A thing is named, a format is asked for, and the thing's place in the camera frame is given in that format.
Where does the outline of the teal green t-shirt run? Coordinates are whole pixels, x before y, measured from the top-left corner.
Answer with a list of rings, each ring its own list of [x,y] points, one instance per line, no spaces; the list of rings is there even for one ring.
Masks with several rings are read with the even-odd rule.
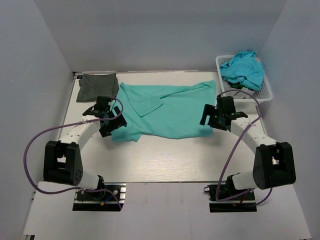
[[[213,129],[200,121],[205,105],[215,104],[214,80],[192,86],[122,82],[116,97],[114,105],[124,108],[127,125],[112,132],[113,142],[137,142],[142,135],[186,139],[213,134]]]

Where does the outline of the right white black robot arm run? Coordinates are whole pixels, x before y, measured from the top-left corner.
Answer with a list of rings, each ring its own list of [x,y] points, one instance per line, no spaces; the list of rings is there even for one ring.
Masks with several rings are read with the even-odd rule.
[[[249,121],[247,114],[236,111],[231,96],[218,96],[216,105],[206,104],[200,124],[233,133],[254,153],[251,171],[227,177],[225,192],[229,198],[238,199],[244,190],[265,190],[296,182],[292,146],[288,142],[278,142],[259,131],[255,123]]]

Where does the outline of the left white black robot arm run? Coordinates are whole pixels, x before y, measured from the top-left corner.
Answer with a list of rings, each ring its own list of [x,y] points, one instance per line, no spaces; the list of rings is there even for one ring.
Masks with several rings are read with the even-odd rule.
[[[94,106],[83,112],[81,122],[64,137],[46,144],[43,166],[46,182],[86,189],[96,200],[105,196],[103,177],[84,170],[81,151],[95,133],[105,138],[127,126],[121,109],[111,107],[115,100],[114,97],[98,96]]]

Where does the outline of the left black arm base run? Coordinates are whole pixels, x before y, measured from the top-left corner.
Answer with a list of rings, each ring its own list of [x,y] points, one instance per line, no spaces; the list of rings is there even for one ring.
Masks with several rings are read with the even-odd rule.
[[[77,190],[72,210],[76,212],[120,212],[125,203],[126,183],[105,183],[110,192],[86,192]]]

